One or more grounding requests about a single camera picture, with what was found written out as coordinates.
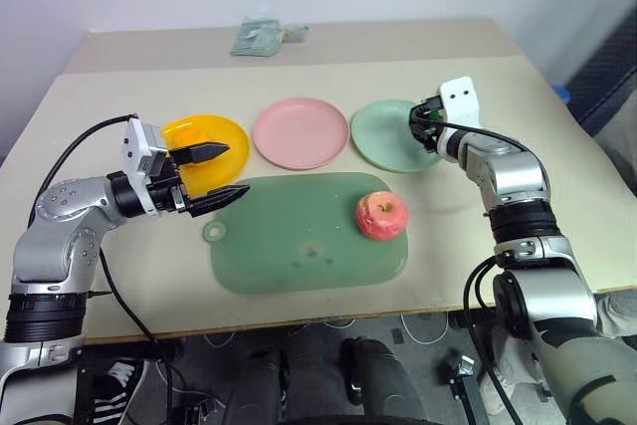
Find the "cutting board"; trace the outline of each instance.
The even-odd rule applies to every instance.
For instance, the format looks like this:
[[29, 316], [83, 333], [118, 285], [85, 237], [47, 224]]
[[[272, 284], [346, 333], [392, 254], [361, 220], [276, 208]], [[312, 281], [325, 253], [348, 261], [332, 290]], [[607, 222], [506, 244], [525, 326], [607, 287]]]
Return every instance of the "cutting board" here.
[[373, 241], [356, 225], [358, 200], [389, 187], [364, 173], [252, 178], [240, 200], [205, 225], [217, 281], [241, 294], [363, 286], [396, 277], [407, 235]]

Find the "table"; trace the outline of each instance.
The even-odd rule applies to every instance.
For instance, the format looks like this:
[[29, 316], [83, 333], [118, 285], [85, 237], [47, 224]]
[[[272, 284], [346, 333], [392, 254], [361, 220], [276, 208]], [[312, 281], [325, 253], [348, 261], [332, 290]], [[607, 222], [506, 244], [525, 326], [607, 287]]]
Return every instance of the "table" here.
[[[9, 294], [12, 252], [33, 195], [58, 155], [97, 121], [129, 112], [162, 125], [194, 113], [229, 116], [250, 130], [286, 97], [315, 97], [351, 118], [381, 99], [418, 100], [449, 79], [473, 78], [483, 126], [529, 146], [544, 162], [552, 206], [591, 289], [637, 285], [637, 203], [597, 144], [540, 72], [486, 19], [312, 28], [303, 44], [270, 59], [227, 55], [236, 29], [92, 34], [56, 78], [0, 170], [0, 296]], [[67, 161], [58, 179], [121, 168], [124, 126], [103, 130]], [[460, 307], [469, 272], [492, 254], [478, 188], [457, 165], [397, 174], [365, 162], [353, 144], [313, 172], [381, 177], [411, 212], [409, 261], [392, 281], [368, 287], [241, 296], [214, 279], [201, 239], [209, 217], [135, 218], [107, 234], [104, 249], [122, 294], [160, 336]], [[243, 177], [294, 174], [254, 151]], [[107, 290], [98, 271], [93, 289]], [[493, 296], [485, 288], [485, 299]], [[5, 316], [8, 302], [2, 303]], [[90, 342], [140, 337], [112, 296], [93, 298]]]

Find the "bitten apple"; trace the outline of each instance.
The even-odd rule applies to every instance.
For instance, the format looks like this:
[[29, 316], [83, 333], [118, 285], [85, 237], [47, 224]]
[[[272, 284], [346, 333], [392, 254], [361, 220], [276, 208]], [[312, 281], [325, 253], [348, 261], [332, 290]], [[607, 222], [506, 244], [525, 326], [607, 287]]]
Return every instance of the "bitten apple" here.
[[390, 191], [376, 191], [358, 201], [356, 223], [360, 231], [376, 241], [395, 238], [407, 226], [407, 205]]

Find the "pink plate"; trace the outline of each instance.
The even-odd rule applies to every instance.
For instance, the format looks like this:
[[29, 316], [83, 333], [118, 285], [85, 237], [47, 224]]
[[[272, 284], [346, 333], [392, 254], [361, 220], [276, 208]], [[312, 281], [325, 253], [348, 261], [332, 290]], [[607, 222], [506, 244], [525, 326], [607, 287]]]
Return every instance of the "pink plate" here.
[[252, 129], [257, 149], [287, 169], [312, 169], [335, 159], [349, 140], [340, 111], [316, 99], [285, 99], [261, 113]]

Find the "green plate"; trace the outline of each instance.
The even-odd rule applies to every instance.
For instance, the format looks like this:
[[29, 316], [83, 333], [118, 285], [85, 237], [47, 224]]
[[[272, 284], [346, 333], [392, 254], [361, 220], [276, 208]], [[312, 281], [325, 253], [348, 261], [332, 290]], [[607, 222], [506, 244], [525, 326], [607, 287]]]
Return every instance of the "green plate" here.
[[411, 134], [407, 100], [382, 100], [360, 109], [351, 121], [351, 137], [363, 157], [396, 173], [424, 171], [440, 161]]
[[354, 211], [371, 192], [389, 190], [363, 173], [253, 178], [239, 201], [203, 230], [212, 268], [226, 289], [242, 294], [363, 286], [397, 276], [407, 262], [407, 235], [373, 241]]

